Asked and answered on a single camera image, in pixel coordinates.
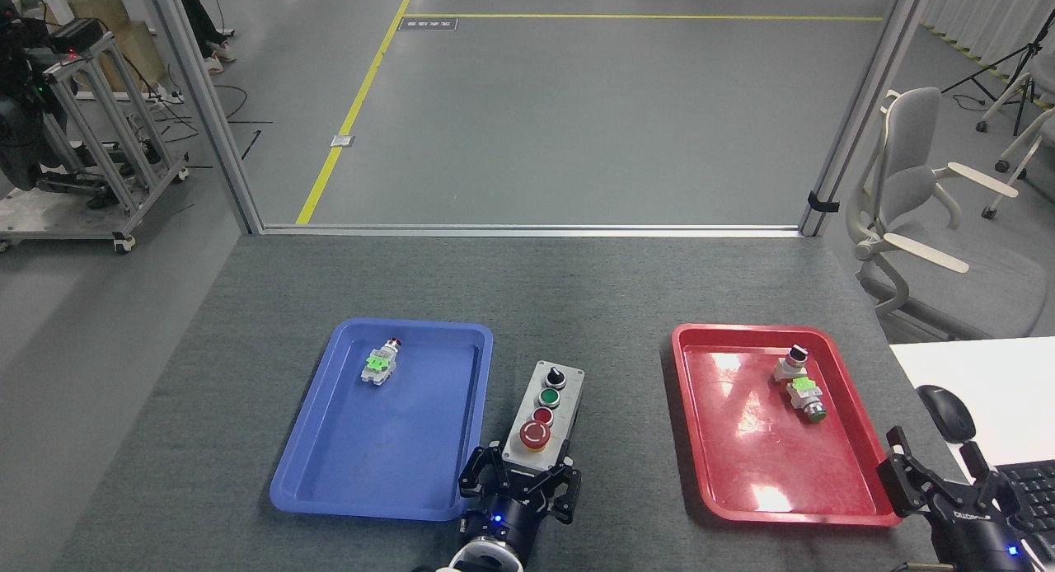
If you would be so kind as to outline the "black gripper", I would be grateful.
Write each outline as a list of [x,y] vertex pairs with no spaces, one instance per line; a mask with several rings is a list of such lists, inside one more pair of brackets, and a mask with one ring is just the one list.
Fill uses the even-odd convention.
[[957,571],[1032,571],[1013,528],[1029,527],[1024,487],[987,466],[976,442],[964,442],[960,455],[978,495],[957,504],[945,481],[912,455],[901,426],[893,426],[886,440],[891,452],[875,468],[881,485],[900,517],[931,507],[931,545],[939,563]]
[[561,461],[528,481],[528,499],[513,494],[504,445],[474,449],[458,477],[462,498],[482,498],[463,514],[463,545],[473,541],[504,544],[518,560],[528,560],[544,517],[573,522],[583,475],[573,461]]

